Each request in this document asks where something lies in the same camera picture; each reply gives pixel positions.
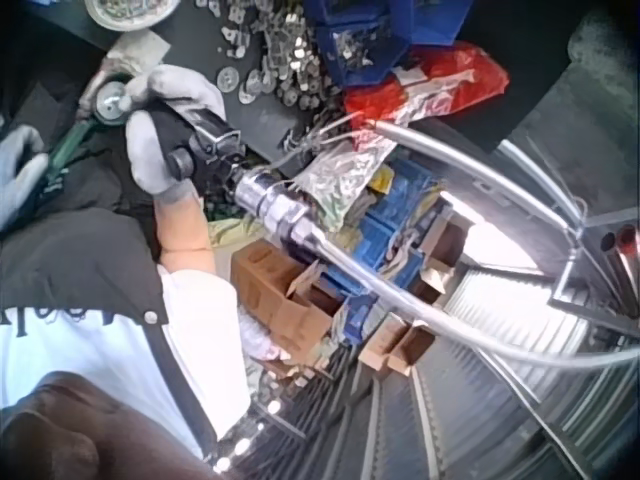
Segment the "red plastic bag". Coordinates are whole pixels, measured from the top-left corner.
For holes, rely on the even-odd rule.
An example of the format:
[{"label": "red plastic bag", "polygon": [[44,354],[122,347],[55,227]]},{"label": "red plastic bag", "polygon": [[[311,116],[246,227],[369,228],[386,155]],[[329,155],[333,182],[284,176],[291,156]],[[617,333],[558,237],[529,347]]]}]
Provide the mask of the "red plastic bag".
[{"label": "red plastic bag", "polygon": [[417,62],[415,68],[396,69],[396,75],[380,86],[347,91],[347,111],[363,113],[354,118],[354,129],[361,128],[365,120],[408,124],[448,115],[504,93],[509,84],[507,72],[470,43],[414,47],[411,54]]}]

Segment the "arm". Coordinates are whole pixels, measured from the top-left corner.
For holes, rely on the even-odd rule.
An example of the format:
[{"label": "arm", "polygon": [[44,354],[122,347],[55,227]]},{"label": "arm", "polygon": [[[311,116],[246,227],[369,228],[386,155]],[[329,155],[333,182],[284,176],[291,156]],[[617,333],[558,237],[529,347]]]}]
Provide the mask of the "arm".
[{"label": "arm", "polygon": [[207,219],[193,184],[180,183],[154,198],[160,263],[169,273],[200,270],[215,273]]},{"label": "arm", "polygon": [[[225,118],[220,91],[192,70],[163,65],[127,85],[124,102],[143,107],[153,98],[182,99],[181,108],[208,108]],[[178,182],[167,169],[159,132],[149,113],[139,110],[127,123],[127,148],[136,183],[154,199],[160,263],[169,273],[215,273],[207,221],[190,180]]]}]

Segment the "gloved hand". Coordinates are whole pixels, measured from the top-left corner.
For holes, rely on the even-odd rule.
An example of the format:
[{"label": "gloved hand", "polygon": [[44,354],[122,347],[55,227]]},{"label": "gloved hand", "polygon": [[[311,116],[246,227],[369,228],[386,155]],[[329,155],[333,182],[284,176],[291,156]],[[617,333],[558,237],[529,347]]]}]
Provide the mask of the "gloved hand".
[{"label": "gloved hand", "polygon": [[49,156],[40,153],[17,172],[20,160],[43,148],[38,131],[28,126],[18,127],[0,143],[0,232],[15,219],[49,165]]},{"label": "gloved hand", "polygon": [[[225,118],[224,101],[217,87],[200,73],[172,65],[161,65],[149,74],[133,79],[120,102],[124,111],[144,108],[154,98],[171,100],[177,113],[188,118],[189,110],[208,108]],[[145,110],[134,112],[127,123],[127,150],[133,178],[153,195],[176,200],[193,192],[190,181],[175,180],[164,161],[158,132]]]}]

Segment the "metal tube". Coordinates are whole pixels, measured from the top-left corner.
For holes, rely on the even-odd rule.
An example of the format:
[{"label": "metal tube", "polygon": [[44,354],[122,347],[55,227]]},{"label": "metal tube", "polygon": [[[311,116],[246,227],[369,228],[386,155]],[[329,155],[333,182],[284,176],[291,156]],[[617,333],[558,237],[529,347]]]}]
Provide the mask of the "metal tube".
[{"label": "metal tube", "polygon": [[638,318],[640,314],[640,305],[638,297],[634,293],[633,284],[629,278],[628,272],[625,270],[624,264],[618,250],[616,249],[616,236],[613,233],[607,233],[600,241],[600,250],[604,253],[607,263],[611,267],[613,274],[620,288],[620,297],[622,298],[622,308],[624,313],[632,318]]},{"label": "metal tube", "polygon": [[578,250],[577,248],[572,248],[569,251],[569,260],[567,260],[567,263],[565,264],[564,269],[562,270],[562,273],[558,277],[558,280],[556,281],[556,284],[553,287],[553,293],[551,294],[551,298],[555,298],[558,300],[561,299],[562,292],[564,292],[564,289],[567,286],[567,283],[569,283],[571,272],[573,271],[573,268],[575,267],[576,262],[578,261],[579,254],[580,254],[580,250]]},{"label": "metal tube", "polygon": [[428,135],[393,123],[377,121],[373,129],[376,133],[389,140],[393,140],[400,145],[433,157],[441,162],[458,167],[469,175],[479,178],[491,186],[498,187],[511,200],[532,215],[537,216],[560,230],[566,230],[575,235],[575,230],[569,227],[568,223],[560,215],[551,210],[551,208],[511,180],[503,177],[495,170],[483,165],[466,153]]},{"label": "metal tube", "polygon": [[428,327],[436,333],[451,337],[453,340],[472,348],[481,348],[502,357],[532,365],[575,370],[606,368],[635,361],[640,355],[638,348],[602,354],[550,355],[530,352],[514,345],[502,343],[445,312],[425,304],[410,293],[384,280],[376,272],[360,265],[341,248],[333,245],[319,229],[311,229],[308,233],[311,238],[307,237],[304,242],[305,246],[312,248],[317,254],[347,272],[351,277],[377,293],[383,300],[391,302],[400,310],[418,319],[413,323],[414,326]]},{"label": "metal tube", "polygon": [[638,284],[640,269],[638,268],[638,232],[633,225],[623,226],[616,235],[616,250],[622,266],[631,281],[636,300],[640,298]]},{"label": "metal tube", "polygon": [[578,226],[582,223],[582,212],[560,186],[555,183],[547,173],[534,162],[531,157],[516,147],[509,140],[503,140],[498,145],[498,150],[513,160],[522,170],[529,174],[538,185],[553,199],[554,202],[567,214],[571,223]]}]

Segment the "blue bin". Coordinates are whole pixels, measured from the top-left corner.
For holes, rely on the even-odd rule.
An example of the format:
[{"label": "blue bin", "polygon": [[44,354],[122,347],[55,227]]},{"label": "blue bin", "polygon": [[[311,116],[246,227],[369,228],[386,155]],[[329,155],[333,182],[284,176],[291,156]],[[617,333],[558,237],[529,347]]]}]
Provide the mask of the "blue bin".
[{"label": "blue bin", "polygon": [[422,201],[431,182],[431,172],[411,160],[397,157],[388,164],[395,176],[391,191],[371,207],[367,215],[397,232]]},{"label": "blue bin", "polygon": [[318,48],[325,59],[329,75],[336,85],[340,87],[379,85],[407,52],[409,42],[394,34],[378,42],[378,45],[369,51],[373,65],[356,71],[347,69],[338,54],[334,34],[372,30],[382,26],[384,21],[386,21],[384,18],[380,18],[371,22],[316,28]]},{"label": "blue bin", "polygon": [[[352,256],[361,265],[377,269],[384,261],[392,232],[369,217],[363,218],[358,228],[362,232],[363,238]],[[351,278],[338,267],[329,266],[326,275],[334,286],[348,295],[358,296],[368,293],[364,285]]]},{"label": "blue bin", "polygon": [[348,6],[333,6],[334,0],[304,0],[307,18],[322,25],[371,22],[385,13],[385,0],[353,0]]},{"label": "blue bin", "polygon": [[362,343],[362,327],[367,321],[376,300],[377,297],[375,295],[353,297],[348,300],[349,311],[343,333],[351,345],[358,346]]},{"label": "blue bin", "polygon": [[389,0],[391,29],[414,45],[452,45],[473,0],[440,0],[416,6],[416,0]]},{"label": "blue bin", "polygon": [[411,249],[409,251],[409,260],[400,273],[393,279],[393,283],[398,287],[407,290],[415,276],[420,272],[424,263],[424,253]]}]

